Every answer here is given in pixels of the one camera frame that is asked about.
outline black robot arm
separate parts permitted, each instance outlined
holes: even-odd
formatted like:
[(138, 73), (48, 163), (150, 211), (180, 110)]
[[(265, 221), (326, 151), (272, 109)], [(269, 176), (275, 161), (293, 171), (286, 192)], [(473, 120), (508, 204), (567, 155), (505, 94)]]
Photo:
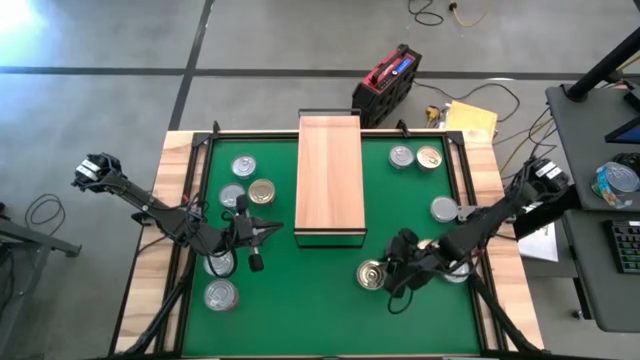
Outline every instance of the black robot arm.
[[(436, 241), (418, 245), (418, 236), (402, 229), (389, 241), (383, 259), (387, 277), (384, 289), (392, 297), (402, 297), (406, 288), (417, 290), (429, 283), (435, 274), (451, 274), (471, 261), (476, 248), (484, 248), (502, 223), (534, 202), (552, 202), (569, 187), (569, 178), (553, 162), (531, 158), (505, 191), (505, 197), (491, 207), (476, 210), (465, 224), (441, 235)], [(469, 274), (471, 285), (485, 300), (496, 319), (520, 351), (536, 351), (516, 329), (478, 274)]]
[(233, 251), (237, 247), (250, 247), (249, 264), (252, 271), (263, 268), (258, 247), (282, 227), (281, 223), (249, 216), (246, 195), (241, 195), (237, 199), (237, 213), (230, 213), (225, 219), (229, 221), (229, 226), (223, 230), (216, 229), (209, 226), (201, 214), (202, 202), (194, 199), (178, 206), (166, 205), (131, 182), (122, 173), (120, 160), (106, 153), (88, 154), (87, 159), (76, 168), (71, 185), (81, 191), (108, 192), (119, 196), (141, 211), (131, 216), (135, 221), (145, 224), (146, 220), (152, 219), (169, 239), (191, 246), (199, 255), (215, 255)]

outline blue label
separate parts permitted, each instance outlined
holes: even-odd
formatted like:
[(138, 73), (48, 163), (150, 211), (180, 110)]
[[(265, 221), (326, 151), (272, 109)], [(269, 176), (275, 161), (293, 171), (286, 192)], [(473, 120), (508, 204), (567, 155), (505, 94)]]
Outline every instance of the blue label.
[(411, 59), (406, 58), (393, 70), (396, 74), (401, 73), (404, 69), (411, 64)]

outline gray floor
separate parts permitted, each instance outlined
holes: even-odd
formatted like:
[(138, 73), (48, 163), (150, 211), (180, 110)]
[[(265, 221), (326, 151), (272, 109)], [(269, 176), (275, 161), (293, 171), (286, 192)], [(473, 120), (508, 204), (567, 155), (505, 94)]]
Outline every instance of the gray floor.
[[(462, 29), (446, 13), (445, 1), (433, 5), (444, 24), (425, 28), (412, 21), (406, 1), (400, 0), (217, 0), (197, 66), (365, 70), (405, 42), (423, 54), (423, 71), (579, 73), (627, 36), (640, 18), (631, 0), (494, 1), (483, 23)], [(13, 3), (18, 5), (5, 9), (0, 2), (0, 67), (184, 68), (205, 1)], [(460, 3), (468, 18), (481, 13), (484, 4)], [(15, 14), (3, 17), (9, 10)], [(213, 120), (226, 129), (295, 128), (299, 108), (349, 106), (358, 80), (195, 77), (180, 129), (208, 129)], [(140, 228), (129, 218), (133, 209), (122, 201), (82, 194), (69, 183), (87, 152), (106, 151), (123, 161), (131, 179), (151, 187), (181, 81), (178, 76), (0, 74), (0, 200), (21, 222), (39, 194), (58, 194), (67, 209), (58, 235), (84, 246), (77, 259), (51, 256), (14, 337), (16, 357), (106, 354)], [(420, 81), (452, 95), (485, 83)], [(546, 108), (544, 89), (560, 81), (501, 83), (522, 105), (498, 126), (498, 141), (531, 126)], [(425, 107), (447, 101), (416, 87), (381, 126), (392, 127), (400, 118), (423, 126)], [(497, 88), (466, 102), (500, 116), (514, 105)], [(499, 164), (520, 139), (496, 146)], [(549, 141), (557, 144), (558, 139)], [(515, 171), (531, 148), (524, 146), (503, 174)], [(567, 168), (561, 147), (549, 156)], [(607, 334), (592, 322), (568, 316), (577, 307), (570, 282), (529, 280), (547, 348), (640, 359), (640, 336)]]

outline green table surface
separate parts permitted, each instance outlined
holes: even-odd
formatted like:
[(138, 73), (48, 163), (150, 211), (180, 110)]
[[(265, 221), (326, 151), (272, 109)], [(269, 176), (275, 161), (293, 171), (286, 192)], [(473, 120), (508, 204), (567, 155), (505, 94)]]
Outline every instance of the green table surface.
[[(430, 173), (417, 166), (396, 170), (388, 160), (395, 144), (417, 150), (430, 145), (443, 150), (441, 138), (363, 138), (362, 158), (365, 219), (368, 229), (360, 249), (300, 249), (293, 237), (296, 196), (297, 141), (218, 140), (214, 145), (207, 198), (213, 226), (223, 207), (220, 188), (230, 182), (248, 189), (252, 180), (267, 178), (276, 188), (270, 206), (250, 205), (264, 220), (284, 228), (260, 248), (265, 269), (252, 273), (247, 249), (238, 250), (238, 269), (229, 280), (239, 302), (229, 312), (214, 312), (204, 303), (204, 290), (215, 278), (196, 263), (185, 333), (184, 356), (274, 355), (401, 355), (470, 354), (479, 352), (470, 292), (466, 284), (434, 279), (414, 293), (400, 315), (387, 311), (388, 293), (365, 290), (356, 268), (381, 256), (387, 241), (402, 227), (421, 238), (435, 238), (453, 226), (440, 224), (429, 213), (431, 201), (452, 196), (443, 164)], [(256, 176), (239, 180), (232, 159), (247, 153), (257, 161)], [(401, 307), (406, 299), (394, 302)]]

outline silver can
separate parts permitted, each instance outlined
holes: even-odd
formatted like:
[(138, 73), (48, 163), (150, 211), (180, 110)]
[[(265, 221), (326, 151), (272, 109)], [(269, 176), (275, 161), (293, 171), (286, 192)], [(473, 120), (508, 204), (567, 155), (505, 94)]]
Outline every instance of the silver can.
[(227, 209), (233, 209), (236, 207), (236, 199), (238, 196), (245, 194), (244, 188), (240, 184), (227, 184), (220, 189), (218, 199), (220, 204)]
[(436, 148), (431, 146), (423, 146), (418, 149), (417, 158), (420, 170), (425, 172), (437, 168), (442, 163), (442, 155)]
[[(207, 260), (207, 258), (204, 259), (204, 270), (211, 276), (216, 276), (216, 274), (227, 276), (231, 273), (231, 270), (233, 270), (234, 265), (235, 262), (233, 261), (231, 251), (227, 251), (227, 253), (222, 256), (209, 256), (209, 260)], [(211, 266), (213, 266), (215, 274), (211, 271)]]
[(229, 280), (214, 280), (204, 291), (204, 303), (213, 311), (229, 311), (238, 304), (238, 289)]
[(378, 290), (384, 285), (387, 277), (382, 264), (375, 260), (363, 261), (358, 266), (356, 277), (360, 286), (367, 290)]
[(450, 197), (438, 196), (431, 202), (431, 216), (440, 223), (447, 223), (458, 217), (458, 204)]
[[(449, 266), (453, 267), (455, 264), (457, 263), (454, 260), (451, 262), (451, 264), (449, 264)], [(443, 275), (443, 277), (445, 278), (445, 280), (447, 280), (450, 283), (458, 284), (467, 280), (467, 278), (469, 277), (470, 271), (471, 271), (471, 267), (469, 266), (469, 263), (464, 263), (459, 268), (457, 268), (454, 272), (452, 272), (453, 275)]]
[(389, 162), (396, 169), (406, 169), (413, 164), (413, 151), (406, 145), (396, 145), (389, 152)]
[(256, 172), (256, 159), (251, 155), (239, 155), (233, 159), (231, 171), (240, 179), (248, 179)]
[(258, 179), (249, 186), (249, 199), (258, 205), (269, 205), (276, 198), (276, 188), (267, 179)]

